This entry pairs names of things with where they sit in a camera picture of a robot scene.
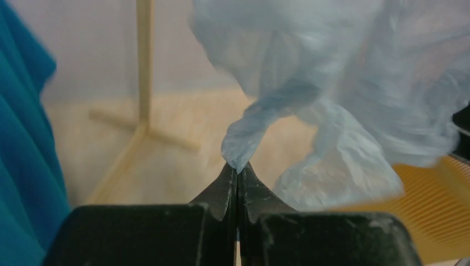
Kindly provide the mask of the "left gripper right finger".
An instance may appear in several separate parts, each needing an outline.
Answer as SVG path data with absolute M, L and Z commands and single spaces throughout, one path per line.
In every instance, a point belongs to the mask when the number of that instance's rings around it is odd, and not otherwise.
M 384 212 L 299 212 L 246 166 L 238 175 L 242 265 L 421 265 L 406 227 Z

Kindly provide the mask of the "light blue plastic trash bag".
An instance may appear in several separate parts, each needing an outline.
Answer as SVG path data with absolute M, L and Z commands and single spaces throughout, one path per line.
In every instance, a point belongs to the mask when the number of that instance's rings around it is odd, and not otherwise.
M 317 127 L 274 193 L 299 211 L 403 194 L 394 164 L 454 150 L 469 103 L 468 1 L 194 1 L 210 63 L 255 101 L 221 144 L 241 172 L 271 124 Z

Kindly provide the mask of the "yellow plastic trash bin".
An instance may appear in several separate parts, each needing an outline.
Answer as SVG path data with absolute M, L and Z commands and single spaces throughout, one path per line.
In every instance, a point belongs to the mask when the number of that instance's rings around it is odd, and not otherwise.
M 409 231 L 425 264 L 469 257 L 469 164 L 450 156 L 431 168 L 394 165 L 405 193 L 337 211 L 388 212 Z

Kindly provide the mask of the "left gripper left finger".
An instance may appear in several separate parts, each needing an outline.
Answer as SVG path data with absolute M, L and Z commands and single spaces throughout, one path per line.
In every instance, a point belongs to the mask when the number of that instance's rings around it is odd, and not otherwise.
M 85 205 L 63 222 L 44 265 L 235 265 L 237 173 L 186 204 Z

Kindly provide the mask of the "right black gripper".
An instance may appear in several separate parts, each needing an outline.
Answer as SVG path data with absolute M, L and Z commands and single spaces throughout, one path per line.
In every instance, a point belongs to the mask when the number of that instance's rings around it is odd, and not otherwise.
M 458 129 L 459 140 L 452 157 L 462 162 L 469 162 L 469 106 L 454 114 L 453 122 Z

